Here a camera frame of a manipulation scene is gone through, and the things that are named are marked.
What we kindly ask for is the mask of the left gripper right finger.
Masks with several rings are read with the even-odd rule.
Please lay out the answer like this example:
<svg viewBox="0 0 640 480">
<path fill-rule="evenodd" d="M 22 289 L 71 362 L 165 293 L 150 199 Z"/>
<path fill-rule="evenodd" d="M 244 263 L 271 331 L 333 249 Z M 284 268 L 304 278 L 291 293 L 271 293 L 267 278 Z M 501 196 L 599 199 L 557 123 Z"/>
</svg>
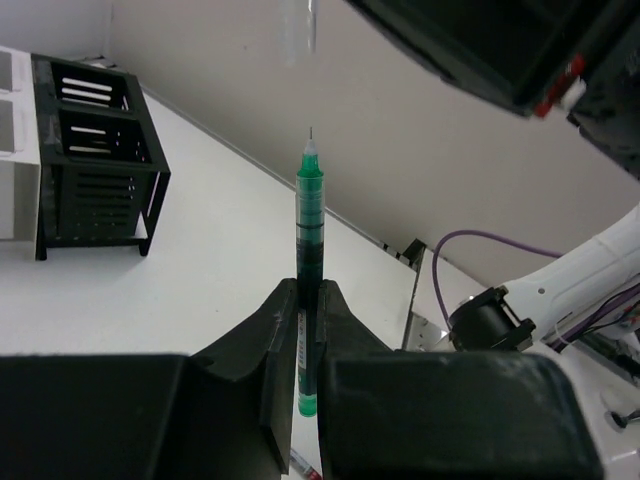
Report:
<svg viewBox="0 0 640 480">
<path fill-rule="evenodd" d="M 390 349 L 332 280 L 318 307 L 325 478 L 604 477 L 573 386 L 551 359 Z"/>
</svg>

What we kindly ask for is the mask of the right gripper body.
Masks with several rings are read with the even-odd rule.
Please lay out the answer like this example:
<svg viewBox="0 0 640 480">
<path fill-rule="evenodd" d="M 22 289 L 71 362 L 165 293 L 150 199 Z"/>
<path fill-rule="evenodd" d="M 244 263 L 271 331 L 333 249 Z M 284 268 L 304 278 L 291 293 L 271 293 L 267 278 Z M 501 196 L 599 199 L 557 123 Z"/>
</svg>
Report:
<svg viewBox="0 0 640 480">
<path fill-rule="evenodd" d="M 391 44 L 446 84 L 543 119 L 639 175 L 636 1 L 352 1 Z"/>
</svg>

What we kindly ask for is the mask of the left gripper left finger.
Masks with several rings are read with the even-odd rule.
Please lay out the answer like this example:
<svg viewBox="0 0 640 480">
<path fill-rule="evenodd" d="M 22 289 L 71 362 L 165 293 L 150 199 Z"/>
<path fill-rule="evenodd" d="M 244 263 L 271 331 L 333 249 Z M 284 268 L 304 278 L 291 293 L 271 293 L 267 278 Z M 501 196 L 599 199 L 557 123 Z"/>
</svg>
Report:
<svg viewBox="0 0 640 480">
<path fill-rule="evenodd" d="M 289 468 L 297 285 L 198 353 L 5 356 L 5 479 L 278 479 Z"/>
</svg>

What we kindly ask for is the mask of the red gel pen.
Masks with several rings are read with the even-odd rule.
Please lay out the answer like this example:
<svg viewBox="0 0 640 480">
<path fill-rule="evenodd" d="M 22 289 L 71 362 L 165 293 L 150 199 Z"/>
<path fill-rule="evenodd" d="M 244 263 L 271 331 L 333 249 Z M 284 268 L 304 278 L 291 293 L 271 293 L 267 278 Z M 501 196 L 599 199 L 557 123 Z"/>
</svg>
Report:
<svg viewBox="0 0 640 480">
<path fill-rule="evenodd" d="M 306 480 L 322 480 L 322 475 L 296 450 L 290 450 L 290 464 Z"/>
</svg>

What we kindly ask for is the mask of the green gel pen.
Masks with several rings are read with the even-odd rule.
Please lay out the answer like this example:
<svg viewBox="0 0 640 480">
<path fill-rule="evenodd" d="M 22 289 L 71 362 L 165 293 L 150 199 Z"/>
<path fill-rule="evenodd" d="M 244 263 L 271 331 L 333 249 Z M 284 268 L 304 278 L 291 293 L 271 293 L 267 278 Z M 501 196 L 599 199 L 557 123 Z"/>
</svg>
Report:
<svg viewBox="0 0 640 480">
<path fill-rule="evenodd" d="M 298 410 L 317 413 L 318 292 L 323 280 L 325 190 L 324 172 L 314 139 L 305 145 L 296 175 L 296 268 L 298 292 Z"/>
</svg>

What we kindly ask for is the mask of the clear pen cap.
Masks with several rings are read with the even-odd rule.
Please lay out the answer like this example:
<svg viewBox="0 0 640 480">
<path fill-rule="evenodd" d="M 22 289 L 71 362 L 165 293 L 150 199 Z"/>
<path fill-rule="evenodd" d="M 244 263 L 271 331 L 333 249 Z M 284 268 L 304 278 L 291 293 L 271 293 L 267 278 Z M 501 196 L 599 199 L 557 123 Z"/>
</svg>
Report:
<svg viewBox="0 0 640 480">
<path fill-rule="evenodd" d="M 318 0 L 280 2 L 285 64 L 293 66 L 316 53 Z"/>
</svg>

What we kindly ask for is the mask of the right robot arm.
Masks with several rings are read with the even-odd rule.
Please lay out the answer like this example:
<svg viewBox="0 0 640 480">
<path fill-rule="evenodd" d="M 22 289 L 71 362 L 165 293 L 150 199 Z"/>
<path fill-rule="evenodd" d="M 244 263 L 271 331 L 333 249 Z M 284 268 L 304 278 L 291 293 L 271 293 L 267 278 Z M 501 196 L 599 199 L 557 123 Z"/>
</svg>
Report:
<svg viewBox="0 0 640 480">
<path fill-rule="evenodd" d="M 635 1 L 355 1 L 393 47 L 458 93 L 458 153 L 485 149 L 481 184 L 518 218 L 550 192 L 589 220 L 615 192 L 571 147 L 639 175 L 639 5 Z M 548 264 L 491 283 L 445 315 L 444 348 L 523 354 L 564 376 L 573 410 L 553 419 L 498 398 L 473 405 L 494 439 L 480 458 L 508 478 L 544 467 L 570 479 L 639 475 L 639 211 Z"/>
</svg>

